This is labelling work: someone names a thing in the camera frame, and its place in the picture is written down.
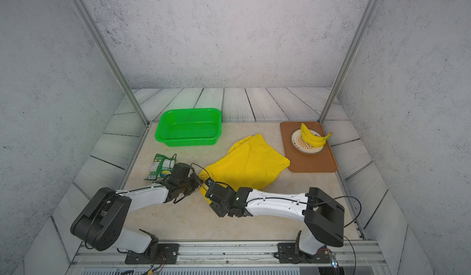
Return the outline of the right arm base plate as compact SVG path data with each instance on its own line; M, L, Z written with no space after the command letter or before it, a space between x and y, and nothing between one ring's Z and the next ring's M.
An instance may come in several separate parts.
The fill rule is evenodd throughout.
M295 243L278 243L277 251L274 252L274 258L279 263L290 264L332 263L332 257L328 250L322 250L319 253L310 255L299 250Z

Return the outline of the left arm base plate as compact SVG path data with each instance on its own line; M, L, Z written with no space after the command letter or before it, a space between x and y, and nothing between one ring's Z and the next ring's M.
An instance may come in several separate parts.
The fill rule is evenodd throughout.
M180 245L177 243L152 244L148 249L138 254L128 251L126 265L175 265L179 254Z

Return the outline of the yellow shorts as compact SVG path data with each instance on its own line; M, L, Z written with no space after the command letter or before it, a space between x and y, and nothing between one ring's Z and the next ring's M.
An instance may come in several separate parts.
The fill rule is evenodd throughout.
M261 134L256 134L235 143L226 156L207 166L199 177L203 181L211 178L234 190L261 190L273 183L289 166L289 159L268 145Z

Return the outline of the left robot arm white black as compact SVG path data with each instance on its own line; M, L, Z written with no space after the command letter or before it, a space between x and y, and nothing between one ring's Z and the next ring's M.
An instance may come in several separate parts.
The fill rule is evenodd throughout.
M84 207L71 225L70 232L89 249L109 248L136 254L152 251L158 238L144 230L125 227L129 213L153 205L178 203L202 186L192 166L177 163L162 183L132 190L103 187Z

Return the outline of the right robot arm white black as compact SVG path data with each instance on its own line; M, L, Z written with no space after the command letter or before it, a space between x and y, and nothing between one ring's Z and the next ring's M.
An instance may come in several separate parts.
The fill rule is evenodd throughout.
M299 248L314 255L323 246L343 246L345 208L323 190L312 187L307 193L273 194L207 179L205 198L219 217L276 216L303 222L309 229L299 238Z

